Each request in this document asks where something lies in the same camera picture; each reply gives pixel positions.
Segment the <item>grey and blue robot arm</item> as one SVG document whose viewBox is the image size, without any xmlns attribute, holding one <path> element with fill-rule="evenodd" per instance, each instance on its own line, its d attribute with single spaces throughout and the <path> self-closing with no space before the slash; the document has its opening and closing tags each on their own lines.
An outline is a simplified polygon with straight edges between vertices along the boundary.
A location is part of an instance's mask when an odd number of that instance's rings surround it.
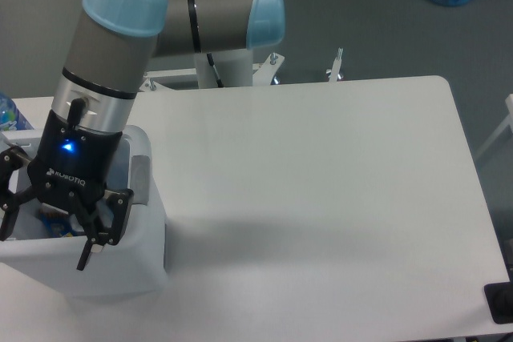
<svg viewBox="0 0 513 342">
<path fill-rule="evenodd" d="M 107 174 L 143 74 L 153 57 L 212 55 L 278 44 L 284 0 L 82 0 L 83 11 L 46 119 L 30 156 L 1 152 L 1 238 L 32 200 L 73 215 L 86 236 L 77 268 L 127 227 L 134 193 Z"/>
</svg>

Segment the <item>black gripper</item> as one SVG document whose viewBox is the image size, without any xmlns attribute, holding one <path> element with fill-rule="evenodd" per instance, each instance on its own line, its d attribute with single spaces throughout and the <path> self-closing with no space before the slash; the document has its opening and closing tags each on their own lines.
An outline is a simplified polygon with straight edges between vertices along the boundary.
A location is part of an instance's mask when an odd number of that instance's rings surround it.
<svg viewBox="0 0 513 342">
<path fill-rule="evenodd" d="M 50 111 L 33 160 L 21 147 L 4 150 L 1 153 L 4 212 L 1 241 L 12 235 L 19 208 L 36 198 L 77 218 L 87 237 L 77 263 L 79 271 L 85 269 L 97 248 L 102 251 L 105 245 L 117 245 L 126 231 L 134 199 L 130 188 L 105 190 L 107 173 L 121 136 L 121 132 L 105 134 L 69 127 L 64 119 Z M 24 167 L 31 185 L 13 193 L 9 189 L 11 176 Z M 104 201 L 113 215 L 110 226 L 106 227 L 99 217 L 98 201 Z"/>
</svg>

